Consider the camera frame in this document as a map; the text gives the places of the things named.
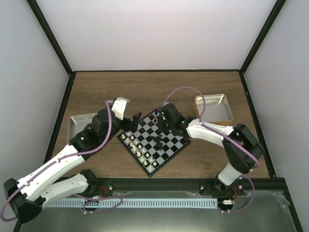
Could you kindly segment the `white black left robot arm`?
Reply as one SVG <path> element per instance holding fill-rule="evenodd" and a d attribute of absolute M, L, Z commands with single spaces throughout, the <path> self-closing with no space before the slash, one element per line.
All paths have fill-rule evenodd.
<path fill-rule="evenodd" d="M 7 202 L 20 223 L 37 217 L 51 203 L 70 195 L 92 196 L 98 191 L 98 178 L 90 170 L 82 170 L 73 177 L 58 181 L 70 169 L 98 153 L 120 130 L 130 131 L 138 127 L 141 113 L 132 118 L 120 116 L 105 108 L 91 123 L 76 134 L 52 159 L 28 176 L 4 184 Z"/>

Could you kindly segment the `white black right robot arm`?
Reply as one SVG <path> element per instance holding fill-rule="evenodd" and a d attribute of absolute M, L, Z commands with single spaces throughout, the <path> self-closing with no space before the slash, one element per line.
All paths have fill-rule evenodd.
<path fill-rule="evenodd" d="M 162 113 L 159 122 L 163 131 L 204 140 L 225 150 L 228 163 L 217 174 L 213 184 L 213 189 L 221 195 L 227 194 L 242 175 L 259 167 L 259 159 L 265 153 L 264 147 L 244 124 L 220 126 L 191 116 L 183 117 L 180 113 L 174 116 Z"/>

